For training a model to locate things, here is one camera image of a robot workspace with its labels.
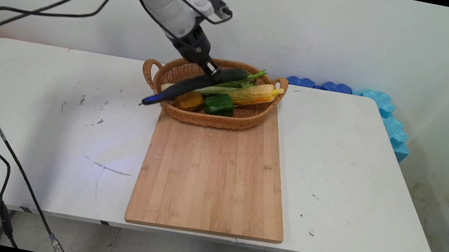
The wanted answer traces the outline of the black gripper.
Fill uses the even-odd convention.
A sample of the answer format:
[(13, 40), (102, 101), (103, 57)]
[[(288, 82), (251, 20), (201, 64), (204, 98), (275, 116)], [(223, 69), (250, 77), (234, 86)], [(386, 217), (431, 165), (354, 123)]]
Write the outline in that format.
[(208, 77), (220, 78), (221, 69), (210, 57), (211, 43), (201, 26), (195, 25), (183, 38), (172, 39), (171, 42), (186, 61), (197, 64)]

